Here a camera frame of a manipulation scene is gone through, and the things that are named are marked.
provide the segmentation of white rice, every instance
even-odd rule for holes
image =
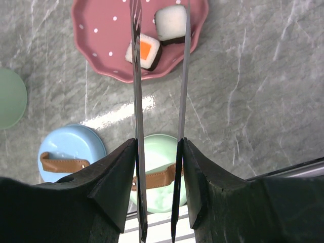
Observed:
[[[145,69],[149,69],[156,58],[157,51],[160,48],[160,42],[144,34],[141,34],[140,37],[141,37],[141,41],[151,44],[151,49],[149,51],[146,60],[141,58],[141,67]],[[133,62],[132,56],[133,55],[132,55],[132,42],[131,42],[126,51],[126,56],[125,56],[126,61],[132,63]]]
[[[186,35],[187,10],[177,4],[160,9],[155,14],[155,25],[158,39],[168,41]]]

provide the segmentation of metal tongs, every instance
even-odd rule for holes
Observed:
[[[139,221],[139,242],[146,242],[147,237],[147,204],[146,204],[146,180],[144,158],[144,129],[142,108],[142,84],[141,84],[141,59],[140,59],[140,34],[142,21],[142,6],[140,0],[130,0],[131,32],[133,53],[134,76],[134,108],[135,108],[135,139],[136,150],[136,177],[137,177],[137,215]]]
[[[176,229],[177,229],[177,223],[179,219],[182,157],[183,157],[183,147],[184,147],[183,138],[184,138],[184,124],[186,118],[190,47],[191,47],[190,0],[188,0],[186,35],[185,35],[185,42],[184,42],[184,59],[183,59],[182,82],[181,82],[180,109],[179,109],[176,177],[174,181],[172,215],[171,215],[171,237],[173,243],[176,240]]]

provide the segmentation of scalloped plate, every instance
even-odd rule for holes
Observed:
[[[187,6],[188,0],[141,0],[141,32],[157,39],[154,14],[174,4]],[[199,34],[209,10],[208,0],[191,0],[191,52],[197,47]],[[133,82],[132,64],[125,60],[131,41],[129,0],[74,0],[71,10],[74,42],[93,69],[122,82]],[[163,47],[157,68],[141,70],[142,80],[168,74],[184,57],[184,44]]]

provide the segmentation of salmon sushi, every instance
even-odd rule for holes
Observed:
[[[156,69],[157,64],[162,55],[162,47],[158,40],[141,34],[140,42],[140,57],[141,57],[141,68],[153,71]],[[132,42],[127,48],[125,59],[130,63],[132,60]]]

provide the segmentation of orange salmon filling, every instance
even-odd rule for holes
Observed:
[[[146,60],[148,54],[150,53],[151,50],[151,45],[146,43],[146,42],[140,42],[140,56],[141,59]]]

